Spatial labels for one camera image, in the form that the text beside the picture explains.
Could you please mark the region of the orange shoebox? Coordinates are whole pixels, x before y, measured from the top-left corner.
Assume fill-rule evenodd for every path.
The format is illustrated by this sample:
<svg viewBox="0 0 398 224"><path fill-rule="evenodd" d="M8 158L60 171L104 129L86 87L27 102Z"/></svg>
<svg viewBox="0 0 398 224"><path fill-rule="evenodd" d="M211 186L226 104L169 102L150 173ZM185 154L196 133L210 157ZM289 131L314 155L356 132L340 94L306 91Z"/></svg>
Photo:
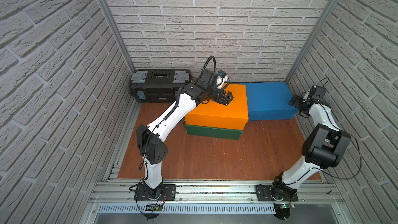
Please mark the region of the orange shoebox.
<svg viewBox="0 0 398 224"><path fill-rule="evenodd" d="M230 84L227 90L233 94L229 105L200 104L185 116L187 125L243 130L248 122L248 104L245 85Z"/></svg>

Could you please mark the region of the blue shoebox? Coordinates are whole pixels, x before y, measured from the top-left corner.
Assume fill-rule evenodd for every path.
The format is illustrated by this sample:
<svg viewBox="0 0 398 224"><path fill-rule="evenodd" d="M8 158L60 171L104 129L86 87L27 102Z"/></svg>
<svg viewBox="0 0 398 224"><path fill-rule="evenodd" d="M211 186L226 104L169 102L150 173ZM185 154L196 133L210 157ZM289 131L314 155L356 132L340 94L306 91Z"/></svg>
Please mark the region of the blue shoebox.
<svg viewBox="0 0 398 224"><path fill-rule="evenodd" d="M292 93L285 82L247 83L250 121L291 119L298 109L289 105Z"/></svg>

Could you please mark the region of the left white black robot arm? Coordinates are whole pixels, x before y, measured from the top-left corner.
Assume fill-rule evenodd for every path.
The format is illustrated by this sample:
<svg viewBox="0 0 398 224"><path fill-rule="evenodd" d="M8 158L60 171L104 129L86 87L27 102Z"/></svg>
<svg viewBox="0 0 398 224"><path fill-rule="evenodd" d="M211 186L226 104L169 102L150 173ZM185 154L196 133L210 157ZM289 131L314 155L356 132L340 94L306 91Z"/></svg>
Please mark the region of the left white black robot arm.
<svg viewBox="0 0 398 224"><path fill-rule="evenodd" d="M169 152L164 144L168 135L200 104L214 101L229 105L233 94L225 91L228 86L229 78L225 71L202 69L198 78L178 89L176 101L160 117L147 126L138 127L137 148L143 158L140 167L145 168L142 185L149 199L156 200L163 193L162 161Z"/></svg>

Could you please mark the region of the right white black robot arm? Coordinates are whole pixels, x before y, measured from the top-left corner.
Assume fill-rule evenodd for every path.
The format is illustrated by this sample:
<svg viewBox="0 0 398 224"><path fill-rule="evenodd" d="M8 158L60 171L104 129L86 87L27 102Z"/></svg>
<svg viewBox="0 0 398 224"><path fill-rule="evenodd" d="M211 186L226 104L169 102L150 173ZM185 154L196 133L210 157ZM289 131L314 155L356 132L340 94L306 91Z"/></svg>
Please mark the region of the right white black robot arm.
<svg viewBox="0 0 398 224"><path fill-rule="evenodd" d="M300 114L311 117L315 127L303 144L301 158L275 177L270 192L277 201L292 200L308 178L336 167L351 141L351 135L337 126L325 93L325 87L312 86L304 97L295 95L289 102Z"/></svg>

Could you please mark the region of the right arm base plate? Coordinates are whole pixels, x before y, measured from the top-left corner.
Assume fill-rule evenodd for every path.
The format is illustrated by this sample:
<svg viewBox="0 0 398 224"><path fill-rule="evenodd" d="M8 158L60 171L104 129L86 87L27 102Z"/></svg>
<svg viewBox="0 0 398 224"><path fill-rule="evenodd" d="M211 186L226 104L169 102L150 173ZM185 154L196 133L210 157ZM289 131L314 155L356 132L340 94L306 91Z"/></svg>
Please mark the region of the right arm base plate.
<svg viewBox="0 0 398 224"><path fill-rule="evenodd" d="M297 189L285 184L282 185L256 185L258 201L298 201Z"/></svg>

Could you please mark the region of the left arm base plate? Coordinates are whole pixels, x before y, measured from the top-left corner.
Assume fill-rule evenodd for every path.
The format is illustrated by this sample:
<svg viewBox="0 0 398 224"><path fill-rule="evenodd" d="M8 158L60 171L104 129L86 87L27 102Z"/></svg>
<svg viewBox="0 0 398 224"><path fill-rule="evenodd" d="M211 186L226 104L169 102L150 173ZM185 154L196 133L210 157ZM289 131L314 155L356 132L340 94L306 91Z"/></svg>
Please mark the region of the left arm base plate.
<svg viewBox="0 0 398 224"><path fill-rule="evenodd" d="M156 189L152 189L145 184L139 184L134 192L134 200L136 201L174 201L176 185L162 184Z"/></svg>

